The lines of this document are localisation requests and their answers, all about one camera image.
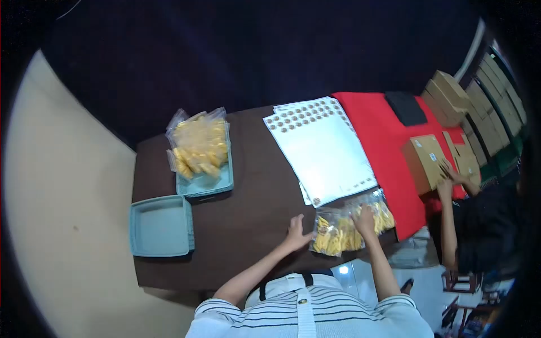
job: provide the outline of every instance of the plastic bag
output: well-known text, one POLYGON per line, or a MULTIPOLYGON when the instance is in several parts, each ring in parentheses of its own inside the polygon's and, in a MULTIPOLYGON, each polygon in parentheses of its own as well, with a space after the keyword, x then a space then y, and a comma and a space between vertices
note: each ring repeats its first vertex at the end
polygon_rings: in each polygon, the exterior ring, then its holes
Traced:
POLYGON ((346 201, 346 209, 354 216, 358 216, 361 213, 361 205, 367 205, 372 208, 374 212, 374 232, 376 235, 379 236, 395 227, 395 220, 387 206, 383 189, 378 189, 346 201))
POLYGON ((220 176, 219 168, 227 163, 230 147, 225 116, 223 107, 192 117, 182 109, 175 113, 166 132, 171 144, 167 155, 172 171, 188 180, 201 172, 216 179, 220 176))
POLYGON ((340 209, 319 208, 315 214, 314 231, 316 236, 310 243, 310 250, 327 256, 342 255, 343 232, 338 228, 340 209))
POLYGON ((343 251, 356 251, 365 247, 347 209, 319 208, 316 211, 314 231, 316 236, 309 249, 317 253, 340 257, 343 251))

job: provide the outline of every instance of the brown box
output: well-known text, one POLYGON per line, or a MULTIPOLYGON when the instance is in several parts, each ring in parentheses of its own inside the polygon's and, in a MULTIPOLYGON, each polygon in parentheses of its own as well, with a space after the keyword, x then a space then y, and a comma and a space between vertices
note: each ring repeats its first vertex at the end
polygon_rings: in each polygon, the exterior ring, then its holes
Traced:
POLYGON ((453 144, 451 136, 447 131, 443 132, 447 146, 453 155, 454 165, 456 166, 458 173, 463 176, 466 176, 472 180, 474 183, 480 184, 479 177, 479 164, 473 149, 470 146, 470 143, 465 134, 462 134, 462 139, 464 144, 453 144))
POLYGON ((456 161, 459 174, 469 178, 476 185, 481 184, 479 164, 473 154, 471 156, 459 156, 456 161))
POLYGON ((454 77, 441 70, 437 70, 432 80, 454 107, 468 108, 467 102, 470 98, 454 77))
POLYGON ((500 137, 500 140, 502 142, 502 146, 506 146, 509 144, 509 138, 507 136, 507 133, 505 132, 504 125, 502 121, 500 120, 498 114, 496 112, 493 112, 489 115, 489 118, 492 120, 492 123, 494 124, 494 128, 496 132, 498 133, 498 136, 500 137))
POLYGON ((464 108, 458 108, 452 105, 449 99, 445 96, 442 90, 434 82, 434 80, 428 80, 426 85, 426 91, 432 96, 438 106, 447 117, 447 127, 455 127, 460 123, 460 120, 464 117, 467 110, 464 108))
POLYGON ((457 122, 454 120, 449 120, 447 118, 447 115, 445 115, 441 107, 438 105, 438 103, 434 100, 434 98, 432 97, 432 95, 430 95, 429 92, 423 90, 421 98, 423 99, 423 101, 425 101, 426 105, 428 106, 428 108, 430 108, 430 111, 442 127, 456 127, 457 122))
POLYGON ((462 122, 460 123, 460 126, 462 127, 462 130, 464 131, 464 133, 466 135, 469 135, 469 134, 473 133, 472 126, 470 125, 468 120, 463 119, 462 122))
POLYGON ((498 78, 496 73, 489 67, 489 65, 485 61, 481 60, 481 64, 479 66, 483 70, 483 72, 487 75, 492 85, 498 91, 498 95, 499 96, 503 95, 505 93, 506 84, 502 83, 502 81, 498 78))
POLYGON ((524 110, 524 106, 522 105, 522 100, 518 97, 517 92, 514 90, 513 86, 510 85, 508 87, 507 93, 509 94, 509 98, 511 98, 514 106, 517 108, 517 112, 520 116, 520 119, 522 120, 522 123, 526 123, 526 111, 524 110))
POLYGON ((488 53, 486 53, 483 57, 483 61, 490 67, 494 74, 496 74, 500 82, 503 84, 504 88, 507 89, 511 86, 509 79, 505 76, 504 72, 500 69, 496 61, 494 61, 488 53))
POLYGON ((473 150, 473 153, 475 154, 475 157, 477 158, 477 162, 479 163, 479 166, 485 165, 486 156, 475 134, 468 135, 467 139, 468 141, 470 141, 470 146, 473 150))
POLYGON ((434 190, 443 171, 438 161, 445 156, 434 135, 412 137, 402 146, 402 154, 410 169, 419 195, 434 190))
POLYGON ((511 100, 506 96, 500 98, 497 102, 502 114, 511 130, 513 136, 516 136, 520 129, 522 128, 522 123, 520 122, 520 117, 518 112, 514 109, 511 100))
POLYGON ((490 81, 490 79, 489 79, 488 75, 485 73, 485 71, 483 69, 478 69, 476 74, 479 77, 479 80, 481 80, 481 82, 485 85, 485 87, 489 91, 490 95, 492 95, 494 100, 497 101, 500 98, 501 94, 498 91, 498 89, 496 89, 494 84, 492 84, 492 81, 490 81))
POLYGON ((481 120, 486 117, 488 112, 492 111, 492 104, 490 104, 489 99, 485 96, 477 82, 472 81, 468 88, 466 88, 466 93, 470 96, 470 101, 481 120))
POLYGON ((501 148, 503 148, 502 140, 496 132, 496 127, 491 118, 484 119, 480 125, 477 126, 483 141, 485 142, 486 149, 489 151, 489 154, 493 156, 501 148))

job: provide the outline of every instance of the sticker sheet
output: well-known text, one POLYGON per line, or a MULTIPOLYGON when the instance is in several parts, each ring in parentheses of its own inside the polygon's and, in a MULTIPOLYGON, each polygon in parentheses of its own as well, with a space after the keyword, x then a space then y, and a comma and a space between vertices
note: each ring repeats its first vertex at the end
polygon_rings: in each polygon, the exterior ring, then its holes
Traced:
POLYGON ((263 121, 315 208, 378 185, 338 100, 277 105, 263 121))

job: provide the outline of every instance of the striped shirt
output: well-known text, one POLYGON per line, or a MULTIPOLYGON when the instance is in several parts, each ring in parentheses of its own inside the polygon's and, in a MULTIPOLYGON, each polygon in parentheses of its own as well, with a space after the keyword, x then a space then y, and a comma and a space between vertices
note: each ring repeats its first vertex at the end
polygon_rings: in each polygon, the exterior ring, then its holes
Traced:
POLYGON ((266 300, 260 301, 256 290, 244 310, 206 300, 195 309, 186 337, 434 337, 409 295, 391 296, 372 308, 344 292, 332 276, 313 279, 308 287, 300 274, 270 281, 266 300))

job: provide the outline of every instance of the wall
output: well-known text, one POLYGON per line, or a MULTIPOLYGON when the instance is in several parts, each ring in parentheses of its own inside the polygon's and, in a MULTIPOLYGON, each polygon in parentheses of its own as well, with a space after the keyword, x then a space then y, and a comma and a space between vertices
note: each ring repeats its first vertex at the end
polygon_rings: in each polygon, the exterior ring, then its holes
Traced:
POLYGON ((193 308, 137 285, 128 246, 135 153, 74 99, 40 51, 14 104, 5 158, 17 261, 59 337, 186 333, 193 308))

